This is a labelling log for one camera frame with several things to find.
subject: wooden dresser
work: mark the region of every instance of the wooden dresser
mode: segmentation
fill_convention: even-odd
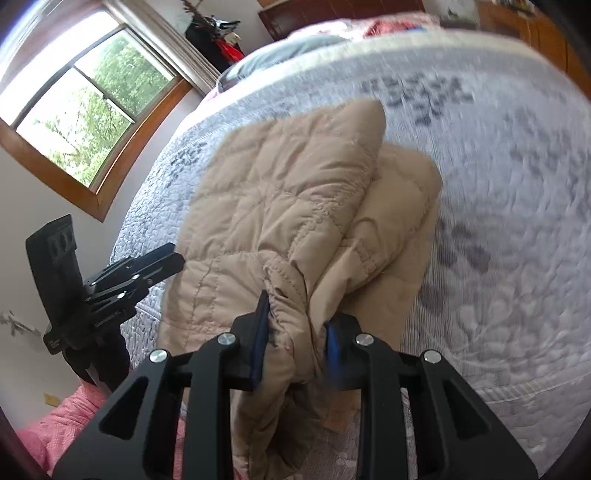
[[[591,98],[591,76],[552,20],[541,13],[517,13],[486,0],[477,3],[482,30],[520,38],[566,72]]]

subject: electrical outlet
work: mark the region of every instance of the electrical outlet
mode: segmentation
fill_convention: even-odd
[[[61,403],[59,398],[50,395],[49,393],[44,393],[43,399],[45,400],[45,405],[49,405],[50,407],[59,407]]]

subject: red bag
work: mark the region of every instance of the red bag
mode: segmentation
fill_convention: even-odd
[[[229,45],[223,38],[216,38],[215,43],[222,51],[222,55],[226,60],[236,63],[244,58],[244,54],[240,50]]]

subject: bed cover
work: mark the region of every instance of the bed cover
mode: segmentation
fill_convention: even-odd
[[[591,407],[591,106],[525,44],[460,31],[387,35],[247,79],[181,124],[111,260],[176,240],[225,133],[359,97],[380,99],[387,140],[430,155],[444,180],[402,350],[441,351],[543,473]],[[154,287],[122,326],[134,365],[154,346],[163,292]],[[294,478],[354,478],[358,424],[323,431]]]

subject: gray floral pattern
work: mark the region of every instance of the gray floral pattern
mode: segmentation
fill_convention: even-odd
[[[447,102],[474,102],[474,95],[465,92],[457,76],[413,73],[407,77],[383,76],[361,82],[361,92],[368,95],[386,91],[387,108],[400,108],[408,103],[415,112],[415,124],[428,127],[433,118],[443,115]]]

